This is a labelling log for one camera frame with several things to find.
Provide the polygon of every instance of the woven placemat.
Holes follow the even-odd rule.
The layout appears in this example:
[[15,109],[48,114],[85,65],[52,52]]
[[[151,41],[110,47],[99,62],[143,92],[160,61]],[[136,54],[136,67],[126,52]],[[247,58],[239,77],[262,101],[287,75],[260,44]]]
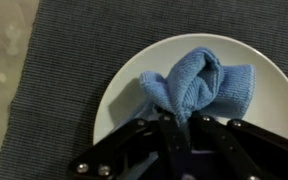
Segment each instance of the woven placemat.
[[137,52],[185,33],[229,36],[288,76],[288,1],[41,0],[9,128],[0,180],[63,180],[92,144],[114,74]]

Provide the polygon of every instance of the white plate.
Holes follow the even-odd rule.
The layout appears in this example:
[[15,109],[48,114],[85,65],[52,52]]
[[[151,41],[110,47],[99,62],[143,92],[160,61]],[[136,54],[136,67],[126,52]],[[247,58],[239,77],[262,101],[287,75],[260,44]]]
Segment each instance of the white plate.
[[141,72],[167,76],[171,67],[192,49],[210,48],[223,65],[253,64],[256,88],[244,120],[288,138],[288,79],[267,57],[237,40],[212,34],[187,34],[157,42],[130,59],[115,75],[100,103],[94,143],[105,137],[144,99]]

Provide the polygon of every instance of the cloth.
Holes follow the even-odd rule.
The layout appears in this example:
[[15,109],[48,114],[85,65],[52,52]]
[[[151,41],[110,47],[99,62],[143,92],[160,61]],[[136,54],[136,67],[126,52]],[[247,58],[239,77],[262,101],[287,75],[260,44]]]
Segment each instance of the cloth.
[[[141,74],[141,88],[147,101],[133,117],[149,119],[155,105],[173,113],[189,138],[187,119],[199,111],[210,116],[242,119],[253,96],[255,68],[252,65],[222,66],[208,48],[199,47],[185,55],[166,79],[157,72]],[[137,165],[125,179],[138,179],[157,158],[156,153]]]
[[10,107],[0,180],[63,180],[92,145],[114,74],[137,52],[185,33],[243,41],[288,76],[288,2],[41,0]]

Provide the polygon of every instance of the gray placemat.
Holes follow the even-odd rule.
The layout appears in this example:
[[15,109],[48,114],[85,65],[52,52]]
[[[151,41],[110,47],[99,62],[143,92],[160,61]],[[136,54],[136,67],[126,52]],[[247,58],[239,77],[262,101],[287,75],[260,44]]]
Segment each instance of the gray placemat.
[[161,39],[207,32],[241,40],[288,76],[288,1],[42,0],[0,154],[0,180],[62,180],[92,144],[113,75]]

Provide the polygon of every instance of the beige table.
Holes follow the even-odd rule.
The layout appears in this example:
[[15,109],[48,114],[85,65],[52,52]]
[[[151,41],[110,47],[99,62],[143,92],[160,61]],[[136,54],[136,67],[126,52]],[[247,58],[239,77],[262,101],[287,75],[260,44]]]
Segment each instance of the beige table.
[[37,7],[38,0],[0,0],[0,147]]

